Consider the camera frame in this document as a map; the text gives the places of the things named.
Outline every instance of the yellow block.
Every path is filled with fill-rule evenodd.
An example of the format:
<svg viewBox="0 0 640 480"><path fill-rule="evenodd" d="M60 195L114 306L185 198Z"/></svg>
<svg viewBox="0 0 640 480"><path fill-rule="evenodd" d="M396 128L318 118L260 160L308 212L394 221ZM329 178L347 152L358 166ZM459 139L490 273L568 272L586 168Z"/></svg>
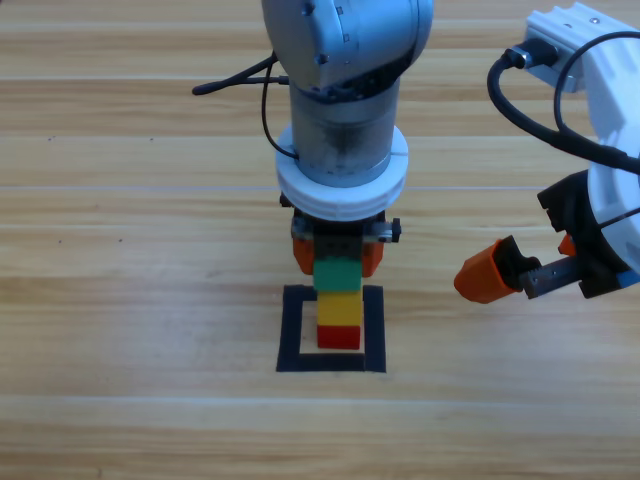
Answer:
<svg viewBox="0 0 640 480"><path fill-rule="evenodd" d="M318 325L358 327L362 324L364 305L358 292L318 292Z"/></svg>

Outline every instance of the black square outline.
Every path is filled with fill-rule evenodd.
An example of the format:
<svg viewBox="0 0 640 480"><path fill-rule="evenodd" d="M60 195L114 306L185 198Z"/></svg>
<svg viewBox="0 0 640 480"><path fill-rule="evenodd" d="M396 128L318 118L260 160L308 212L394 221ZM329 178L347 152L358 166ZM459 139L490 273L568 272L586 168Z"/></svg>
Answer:
<svg viewBox="0 0 640 480"><path fill-rule="evenodd" d="M286 285L282 295L282 327L277 372L387 372L384 291L363 288L364 353L300 353L302 305L315 302L313 287Z"/></svg>

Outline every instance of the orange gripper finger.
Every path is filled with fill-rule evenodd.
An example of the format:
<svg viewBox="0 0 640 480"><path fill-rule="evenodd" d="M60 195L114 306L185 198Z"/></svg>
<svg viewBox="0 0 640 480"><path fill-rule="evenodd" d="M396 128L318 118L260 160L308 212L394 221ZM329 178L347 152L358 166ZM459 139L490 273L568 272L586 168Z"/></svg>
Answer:
<svg viewBox="0 0 640 480"><path fill-rule="evenodd" d="M494 260L494 253L501 243L502 240L498 240L464 262L454 286L467 300L487 304L516 292L504 283Z"/></svg>
<svg viewBox="0 0 640 480"><path fill-rule="evenodd" d="M575 257L578 254L578 252L576 251L576 246L569 235L564 236L564 238L562 239L562 243L558 247L558 251L562 255L566 255L568 257Z"/></svg>
<svg viewBox="0 0 640 480"><path fill-rule="evenodd" d="M305 275L313 275L313 242L310 240L293 239L293 256L298 261L300 270Z"/></svg>
<svg viewBox="0 0 640 480"><path fill-rule="evenodd" d="M375 273L384 255L384 243L367 244L362 253L362 276L370 278Z"/></svg>

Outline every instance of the wooden table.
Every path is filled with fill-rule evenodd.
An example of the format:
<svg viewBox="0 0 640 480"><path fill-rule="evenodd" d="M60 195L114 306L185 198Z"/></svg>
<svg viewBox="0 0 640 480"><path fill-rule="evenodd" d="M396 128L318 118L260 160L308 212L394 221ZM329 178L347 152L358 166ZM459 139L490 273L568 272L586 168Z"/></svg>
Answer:
<svg viewBox="0 0 640 480"><path fill-rule="evenodd" d="M0 4L0 478L640 478L640 290L480 306L452 286L512 233L557 257L536 193L586 164L485 89L554 2L437 3L402 85L405 234L372 279L386 375L275 372L283 285L309 279L260 91L190 95L269 54L257 0ZM640 25L636 0L590 4ZM504 83L551 119L549 87ZM288 116L274 87L274 133Z"/></svg>

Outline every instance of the screw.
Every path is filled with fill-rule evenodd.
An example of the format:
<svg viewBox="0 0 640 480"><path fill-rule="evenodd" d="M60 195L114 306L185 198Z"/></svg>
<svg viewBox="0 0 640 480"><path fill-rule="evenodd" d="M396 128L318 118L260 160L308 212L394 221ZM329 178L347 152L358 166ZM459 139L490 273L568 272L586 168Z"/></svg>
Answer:
<svg viewBox="0 0 640 480"><path fill-rule="evenodd" d="M302 7L302 15L304 15L305 17L308 17L313 13L315 9L316 9L316 6L313 3L307 2Z"/></svg>
<svg viewBox="0 0 640 480"><path fill-rule="evenodd" d="M326 53L321 53L319 55L316 55L316 63L318 65L324 65L328 61L329 61L329 55L327 55Z"/></svg>

